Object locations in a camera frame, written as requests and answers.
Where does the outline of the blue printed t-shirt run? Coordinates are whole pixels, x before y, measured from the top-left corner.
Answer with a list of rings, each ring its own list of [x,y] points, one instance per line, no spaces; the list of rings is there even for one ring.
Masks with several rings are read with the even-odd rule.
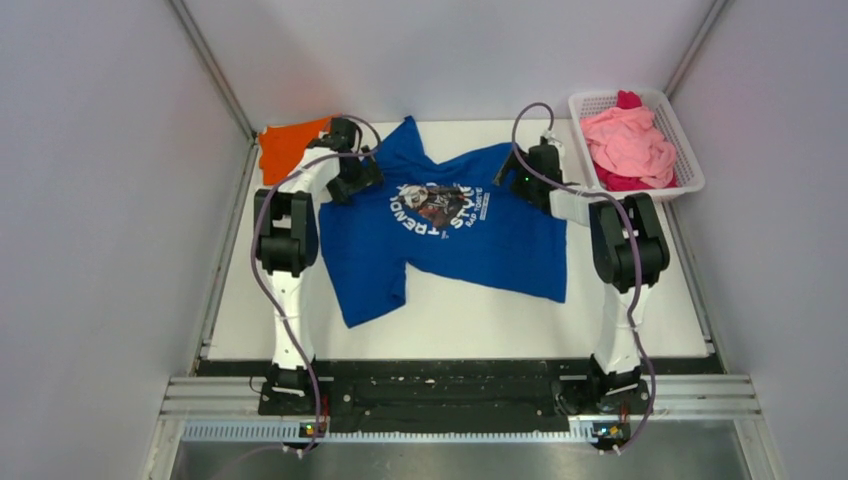
[[[494,185],[511,153],[498,143],[436,163],[411,116],[383,139],[383,184],[319,209],[321,254],[347,327],[404,306],[408,267],[565,301],[567,224]]]

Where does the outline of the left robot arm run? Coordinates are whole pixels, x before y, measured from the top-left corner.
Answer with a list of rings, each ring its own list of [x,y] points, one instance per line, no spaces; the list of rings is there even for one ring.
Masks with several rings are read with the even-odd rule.
[[[384,182],[375,149],[364,144],[365,120],[329,118],[305,145],[297,164],[254,194],[251,270],[274,309],[275,347],[269,388],[297,413],[319,404],[321,393],[304,305],[307,271],[318,258],[320,198],[349,205]]]

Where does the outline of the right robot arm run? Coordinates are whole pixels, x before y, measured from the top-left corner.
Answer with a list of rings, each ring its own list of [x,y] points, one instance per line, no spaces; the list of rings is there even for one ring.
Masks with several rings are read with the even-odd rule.
[[[638,388],[647,362],[638,338],[640,305],[670,264],[670,249],[653,198],[562,181],[557,148],[541,140],[528,151],[512,148],[494,178],[543,213],[588,227],[595,272],[604,285],[601,336],[590,357],[586,397],[600,412],[612,412]]]

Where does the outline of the folded orange t-shirt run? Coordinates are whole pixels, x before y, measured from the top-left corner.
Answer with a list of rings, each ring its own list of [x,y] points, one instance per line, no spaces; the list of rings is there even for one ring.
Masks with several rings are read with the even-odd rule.
[[[262,184],[272,186],[300,162],[308,144],[327,129],[331,116],[285,126],[268,126],[258,135]]]

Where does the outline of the white plastic basket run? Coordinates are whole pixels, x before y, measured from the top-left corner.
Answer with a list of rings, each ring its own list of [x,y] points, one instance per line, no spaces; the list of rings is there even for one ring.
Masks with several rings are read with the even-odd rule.
[[[705,177],[667,96],[636,88],[580,92],[568,99],[587,183],[618,197],[670,201]]]

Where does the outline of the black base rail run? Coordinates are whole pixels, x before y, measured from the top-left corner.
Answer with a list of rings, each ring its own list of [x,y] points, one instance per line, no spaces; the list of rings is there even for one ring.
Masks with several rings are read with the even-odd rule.
[[[262,386],[262,416],[316,416],[331,433],[565,432],[580,415],[635,419],[649,390],[616,385],[588,360],[412,360],[315,363],[304,396]]]

